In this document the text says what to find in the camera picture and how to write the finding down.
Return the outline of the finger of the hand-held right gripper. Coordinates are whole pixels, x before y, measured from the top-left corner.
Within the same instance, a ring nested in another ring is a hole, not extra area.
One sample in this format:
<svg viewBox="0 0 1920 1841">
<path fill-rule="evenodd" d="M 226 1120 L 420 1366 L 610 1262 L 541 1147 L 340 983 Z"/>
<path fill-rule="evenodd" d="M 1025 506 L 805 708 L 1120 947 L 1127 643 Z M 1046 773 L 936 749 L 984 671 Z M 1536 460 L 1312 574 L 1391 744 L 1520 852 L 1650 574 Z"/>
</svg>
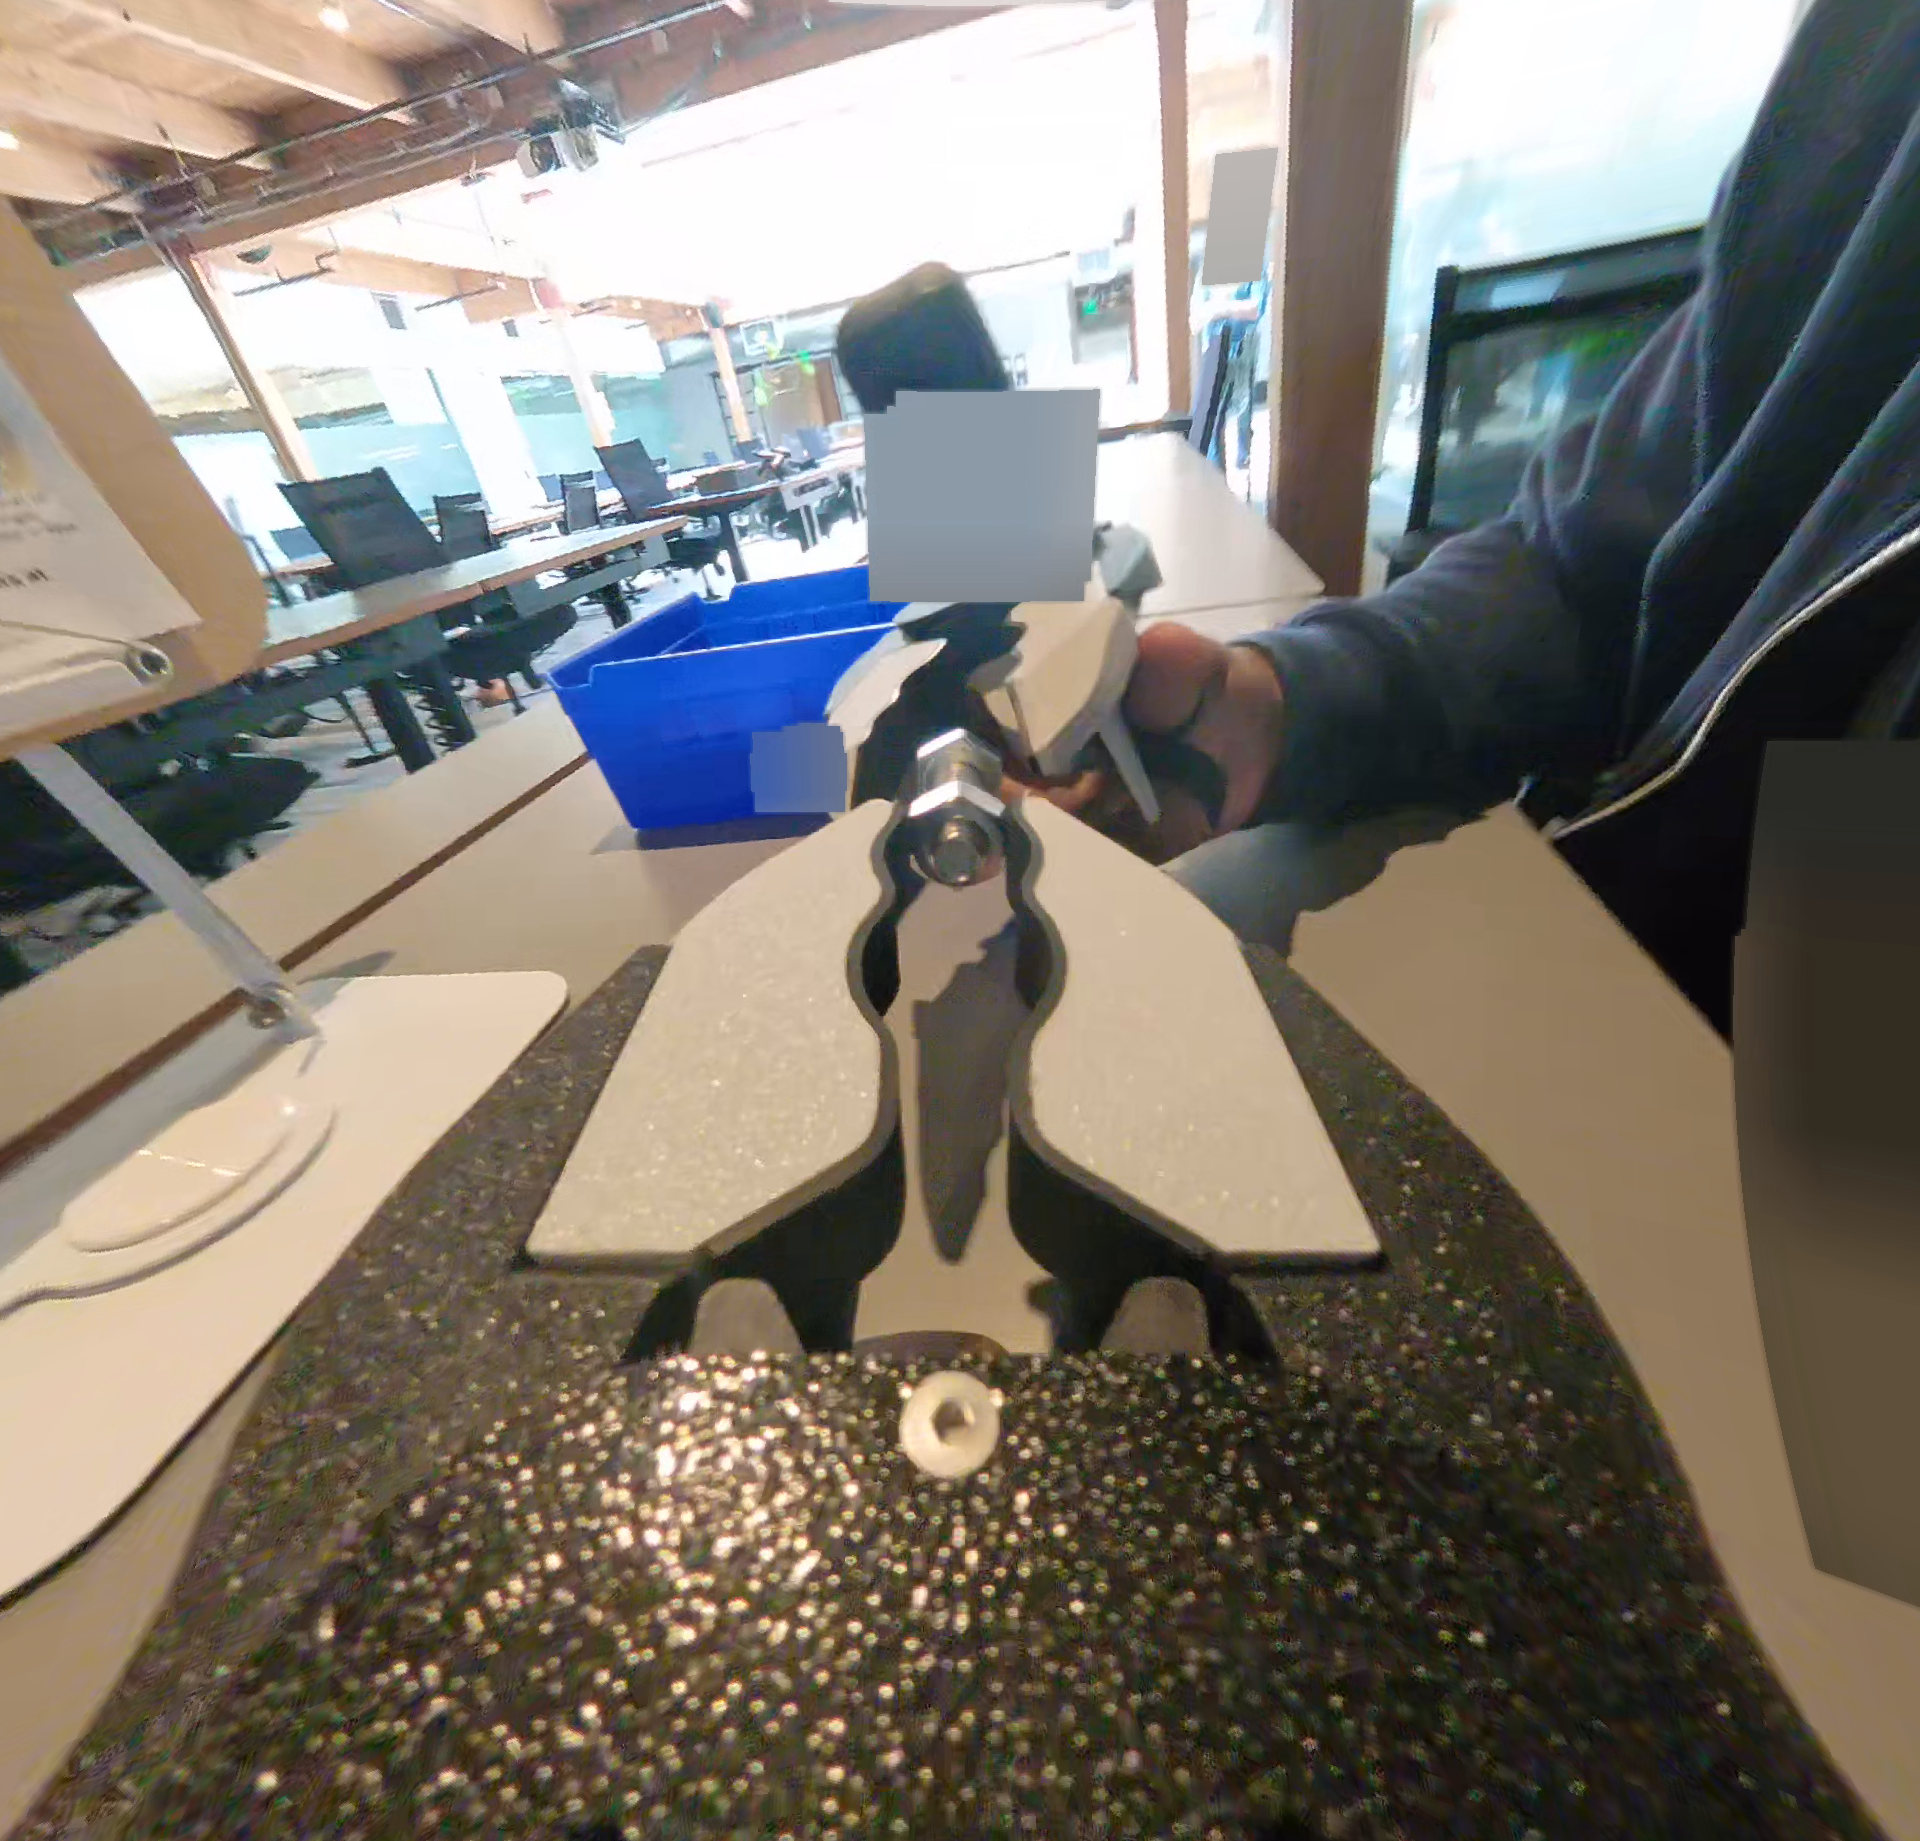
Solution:
<svg viewBox="0 0 1920 1841">
<path fill-rule="evenodd" d="M 1073 770 L 1103 744 L 1127 764 L 1135 750 L 1122 696 L 1138 663 L 1138 623 L 1122 601 L 1025 602 L 1015 639 L 969 675 L 1013 757 L 1032 770 Z"/>
<path fill-rule="evenodd" d="M 936 639 L 888 634 L 860 654 L 833 683 L 825 721 L 846 749 L 861 749 L 877 721 L 900 699 L 907 680 L 936 657 Z"/>
</svg>

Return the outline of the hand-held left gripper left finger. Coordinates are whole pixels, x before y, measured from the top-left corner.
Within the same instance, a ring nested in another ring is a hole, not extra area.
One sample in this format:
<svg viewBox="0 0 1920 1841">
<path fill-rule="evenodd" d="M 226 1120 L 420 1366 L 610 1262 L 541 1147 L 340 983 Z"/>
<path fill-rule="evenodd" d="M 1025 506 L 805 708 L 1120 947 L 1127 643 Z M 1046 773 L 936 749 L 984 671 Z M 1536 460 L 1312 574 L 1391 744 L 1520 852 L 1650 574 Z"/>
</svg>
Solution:
<svg viewBox="0 0 1920 1841">
<path fill-rule="evenodd" d="M 877 1162 L 897 1064 L 861 967 L 897 901 L 895 822 L 871 799 L 683 924 L 528 1260 L 721 1259 Z"/>
</svg>

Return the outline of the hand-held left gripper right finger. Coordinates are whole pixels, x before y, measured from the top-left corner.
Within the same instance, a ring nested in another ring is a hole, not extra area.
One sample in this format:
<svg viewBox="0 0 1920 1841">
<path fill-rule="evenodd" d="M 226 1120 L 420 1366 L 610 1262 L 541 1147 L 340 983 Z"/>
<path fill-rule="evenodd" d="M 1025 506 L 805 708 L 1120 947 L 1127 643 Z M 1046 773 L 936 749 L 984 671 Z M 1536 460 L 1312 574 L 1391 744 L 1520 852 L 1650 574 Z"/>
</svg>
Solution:
<svg viewBox="0 0 1920 1841">
<path fill-rule="evenodd" d="M 1030 1149 L 1215 1262 L 1381 1259 L 1231 929 L 1044 797 L 1020 825 L 1046 954 L 1013 1082 Z"/>
</svg>

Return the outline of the steel hex nut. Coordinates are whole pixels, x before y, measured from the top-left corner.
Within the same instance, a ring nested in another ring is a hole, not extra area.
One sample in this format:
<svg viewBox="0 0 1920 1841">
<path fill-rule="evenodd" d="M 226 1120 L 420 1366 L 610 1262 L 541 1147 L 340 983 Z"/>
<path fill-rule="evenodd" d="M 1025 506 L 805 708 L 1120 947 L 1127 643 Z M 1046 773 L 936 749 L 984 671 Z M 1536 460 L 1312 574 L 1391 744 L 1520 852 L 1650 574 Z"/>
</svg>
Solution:
<svg viewBox="0 0 1920 1841">
<path fill-rule="evenodd" d="M 946 780 L 908 799 L 889 855 L 933 887 L 984 886 L 1005 867 L 1005 806 L 967 777 Z"/>
</svg>

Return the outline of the person's right hand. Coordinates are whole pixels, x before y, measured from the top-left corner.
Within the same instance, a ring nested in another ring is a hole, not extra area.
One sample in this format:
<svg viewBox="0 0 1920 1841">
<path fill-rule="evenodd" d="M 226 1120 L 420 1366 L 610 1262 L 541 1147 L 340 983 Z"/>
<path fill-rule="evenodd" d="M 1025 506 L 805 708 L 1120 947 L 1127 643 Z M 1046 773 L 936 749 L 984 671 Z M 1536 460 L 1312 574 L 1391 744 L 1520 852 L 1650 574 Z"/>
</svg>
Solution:
<svg viewBox="0 0 1920 1841">
<path fill-rule="evenodd" d="M 1260 819 L 1284 745 L 1284 694 L 1272 663 L 1172 622 L 1141 628 L 1122 699 L 1159 806 L 1142 829 L 1158 859 L 1189 852 Z"/>
</svg>

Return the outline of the white table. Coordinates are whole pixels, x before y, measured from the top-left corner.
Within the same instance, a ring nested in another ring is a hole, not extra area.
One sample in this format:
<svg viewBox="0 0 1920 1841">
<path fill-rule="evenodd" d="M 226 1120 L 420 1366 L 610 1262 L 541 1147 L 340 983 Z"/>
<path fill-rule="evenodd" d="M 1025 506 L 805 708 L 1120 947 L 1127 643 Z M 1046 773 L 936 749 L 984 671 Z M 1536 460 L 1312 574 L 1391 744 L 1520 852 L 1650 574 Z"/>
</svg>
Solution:
<svg viewBox="0 0 1920 1841">
<path fill-rule="evenodd" d="M 1142 598 L 1142 628 L 1177 622 L 1235 639 L 1322 601 L 1320 576 L 1182 436 L 1102 443 L 1096 507 L 1138 528 L 1155 551 L 1162 580 Z"/>
</svg>

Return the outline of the large blue plastic bin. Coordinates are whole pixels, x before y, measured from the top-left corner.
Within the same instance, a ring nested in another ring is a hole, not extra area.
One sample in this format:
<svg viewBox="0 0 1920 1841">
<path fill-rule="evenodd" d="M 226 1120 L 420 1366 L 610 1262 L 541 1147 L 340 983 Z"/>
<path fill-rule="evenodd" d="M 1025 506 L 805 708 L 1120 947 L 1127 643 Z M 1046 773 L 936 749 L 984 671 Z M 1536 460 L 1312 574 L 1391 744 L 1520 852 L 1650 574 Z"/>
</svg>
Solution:
<svg viewBox="0 0 1920 1841">
<path fill-rule="evenodd" d="M 548 671 L 567 723 L 638 834 L 744 820 L 753 740 L 823 725 L 829 696 L 897 623 L 863 566 L 649 595 Z"/>
</svg>

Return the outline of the white sign stand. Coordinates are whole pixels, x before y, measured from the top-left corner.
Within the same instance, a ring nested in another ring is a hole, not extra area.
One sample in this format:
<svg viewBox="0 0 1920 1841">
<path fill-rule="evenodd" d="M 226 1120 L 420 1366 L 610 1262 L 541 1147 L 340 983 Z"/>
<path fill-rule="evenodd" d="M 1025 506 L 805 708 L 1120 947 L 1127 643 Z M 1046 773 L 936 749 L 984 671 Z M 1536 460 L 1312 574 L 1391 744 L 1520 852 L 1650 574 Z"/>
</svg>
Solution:
<svg viewBox="0 0 1920 1841">
<path fill-rule="evenodd" d="M 157 1477 L 565 1002 L 545 970 L 300 989 L 64 750 L 22 764 L 242 1010 L 4 1179 L 4 1598 Z"/>
</svg>

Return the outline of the ceiling mounted device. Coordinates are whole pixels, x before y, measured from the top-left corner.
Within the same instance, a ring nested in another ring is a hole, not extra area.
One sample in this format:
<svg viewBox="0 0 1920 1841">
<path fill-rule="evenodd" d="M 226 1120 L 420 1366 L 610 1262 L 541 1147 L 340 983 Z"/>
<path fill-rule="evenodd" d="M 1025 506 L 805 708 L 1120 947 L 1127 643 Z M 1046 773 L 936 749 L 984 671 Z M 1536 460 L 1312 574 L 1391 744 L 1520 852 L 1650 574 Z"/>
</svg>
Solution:
<svg viewBox="0 0 1920 1841">
<path fill-rule="evenodd" d="M 597 170 L 604 148 L 626 141 L 626 125 L 597 95 L 571 78 L 552 82 L 551 102 L 528 123 L 516 143 L 518 174 L 538 179 L 552 174 Z"/>
</svg>

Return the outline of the wooden office desk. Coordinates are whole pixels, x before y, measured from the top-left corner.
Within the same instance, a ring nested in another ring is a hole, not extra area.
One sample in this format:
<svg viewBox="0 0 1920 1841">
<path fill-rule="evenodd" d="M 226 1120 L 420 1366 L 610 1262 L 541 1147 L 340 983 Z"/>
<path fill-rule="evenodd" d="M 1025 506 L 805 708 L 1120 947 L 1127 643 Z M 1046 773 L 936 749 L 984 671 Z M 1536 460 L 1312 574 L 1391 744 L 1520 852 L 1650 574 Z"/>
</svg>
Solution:
<svg viewBox="0 0 1920 1841">
<path fill-rule="evenodd" d="M 297 671 L 250 692 L 232 726 L 256 731 L 358 688 L 398 761 L 411 772 L 427 767 L 473 741 L 444 657 L 447 636 L 437 619 L 444 609 L 505 595 L 516 618 L 536 618 L 661 566 L 667 536 L 685 528 L 683 515 L 657 515 L 580 533 L 514 538 L 478 557 L 275 609 L 245 675 L 287 663 Z"/>
</svg>

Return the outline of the wooden pillar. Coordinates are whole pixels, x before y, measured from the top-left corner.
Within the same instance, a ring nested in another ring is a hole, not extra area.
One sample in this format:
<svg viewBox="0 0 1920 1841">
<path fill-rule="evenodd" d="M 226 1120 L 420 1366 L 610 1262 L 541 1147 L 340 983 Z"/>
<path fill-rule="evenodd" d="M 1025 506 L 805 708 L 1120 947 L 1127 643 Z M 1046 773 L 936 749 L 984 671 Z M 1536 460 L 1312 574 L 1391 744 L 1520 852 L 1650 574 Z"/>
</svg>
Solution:
<svg viewBox="0 0 1920 1841">
<path fill-rule="evenodd" d="M 1381 423 L 1412 0 L 1290 0 L 1267 518 L 1356 598 Z"/>
</svg>

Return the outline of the black mesh office chair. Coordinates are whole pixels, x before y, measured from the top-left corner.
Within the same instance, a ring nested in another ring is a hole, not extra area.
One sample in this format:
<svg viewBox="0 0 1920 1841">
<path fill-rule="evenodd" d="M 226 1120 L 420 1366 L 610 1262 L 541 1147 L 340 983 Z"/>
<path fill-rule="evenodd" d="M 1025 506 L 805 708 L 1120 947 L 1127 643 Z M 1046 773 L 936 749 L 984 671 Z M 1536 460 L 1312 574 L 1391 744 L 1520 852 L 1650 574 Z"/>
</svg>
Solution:
<svg viewBox="0 0 1920 1841">
<path fill-rule="evenodd" d="M 327 557 L 336 588 L 369 589 L 502 546 L 480 496 L 437 497 L 437 529 L 428 529 L 386 468 L 282 485 L 281 491 Z M 502 595 L 435 618 L 445 639 L 447 677 L 473 686 L 480 705 L 508 703 L 512 712 L 523 712 L 514 681 L 541 688 L 538 657 L 578 623 L 575 604 L 516 612 Z"/>
</svg>

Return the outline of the black framed screen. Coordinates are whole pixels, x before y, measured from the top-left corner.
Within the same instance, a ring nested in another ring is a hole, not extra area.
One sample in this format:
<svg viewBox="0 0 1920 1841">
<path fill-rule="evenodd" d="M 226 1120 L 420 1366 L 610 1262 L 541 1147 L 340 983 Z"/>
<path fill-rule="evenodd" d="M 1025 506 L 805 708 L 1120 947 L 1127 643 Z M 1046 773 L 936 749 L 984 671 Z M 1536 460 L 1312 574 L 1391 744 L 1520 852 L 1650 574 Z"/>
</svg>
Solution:
<svg viewBox="0 0 1920 1841">
<path fill-rule="evenodd" d="M 1436 271 L 1406 533 L 1505 511 L 1531 458 L 1591 420 L 1702 279 L 1702 224 Z"/>
</svg>

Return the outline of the brown cardboard panel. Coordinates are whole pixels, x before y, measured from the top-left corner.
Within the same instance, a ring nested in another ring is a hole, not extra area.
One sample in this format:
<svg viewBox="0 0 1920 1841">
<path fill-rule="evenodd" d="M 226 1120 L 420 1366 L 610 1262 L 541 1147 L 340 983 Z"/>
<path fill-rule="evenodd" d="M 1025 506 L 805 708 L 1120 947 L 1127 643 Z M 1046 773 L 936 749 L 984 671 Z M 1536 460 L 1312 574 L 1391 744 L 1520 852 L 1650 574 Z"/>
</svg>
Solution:
<svg viewBox="0 0 1920 1841">
<path fill-rule="evenodd" d="M 267 592 L 242 540 L 10 206 L 3 211 L 4 367 L 200 618 L 195 628 L 157 639 L 174 661 L 171 681 L 50 728 L 3 731 L 3 752 L 15 757 L 227 683 L 266 643 Z"/>
</svg>

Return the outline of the printed paper sheet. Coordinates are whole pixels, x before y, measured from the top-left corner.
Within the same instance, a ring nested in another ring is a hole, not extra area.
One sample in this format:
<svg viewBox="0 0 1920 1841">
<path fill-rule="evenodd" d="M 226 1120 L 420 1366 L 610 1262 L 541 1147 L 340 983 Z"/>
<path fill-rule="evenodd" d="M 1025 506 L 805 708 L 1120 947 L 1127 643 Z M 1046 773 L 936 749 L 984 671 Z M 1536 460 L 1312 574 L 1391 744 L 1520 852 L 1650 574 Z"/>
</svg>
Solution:
<svg viewBox="0 0 1920 1841">
<path fill-rule="evenodd" d="M 3 731 L 50 728 L 158 688 L 157 639 L 200 623 L 3 368 Z"/>
</svg>

